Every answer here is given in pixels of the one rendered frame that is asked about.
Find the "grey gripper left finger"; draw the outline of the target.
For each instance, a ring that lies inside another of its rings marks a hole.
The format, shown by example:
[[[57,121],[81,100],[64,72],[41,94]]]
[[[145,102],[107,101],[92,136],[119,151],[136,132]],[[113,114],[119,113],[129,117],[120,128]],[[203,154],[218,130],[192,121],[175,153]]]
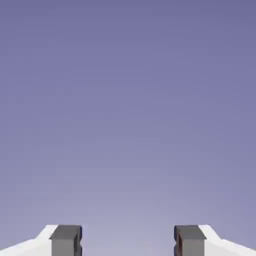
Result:
[[[48,224],[33,239],[0,250],[0,256],[83,256],[80,225]]]

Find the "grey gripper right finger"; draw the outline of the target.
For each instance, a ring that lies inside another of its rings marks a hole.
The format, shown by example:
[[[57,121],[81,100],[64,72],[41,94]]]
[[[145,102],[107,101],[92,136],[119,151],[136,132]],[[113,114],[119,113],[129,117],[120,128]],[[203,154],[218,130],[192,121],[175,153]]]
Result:
[[[256,256],[256,249],[222,239],[208,224],[175,225],[173,235],[173,256]]]

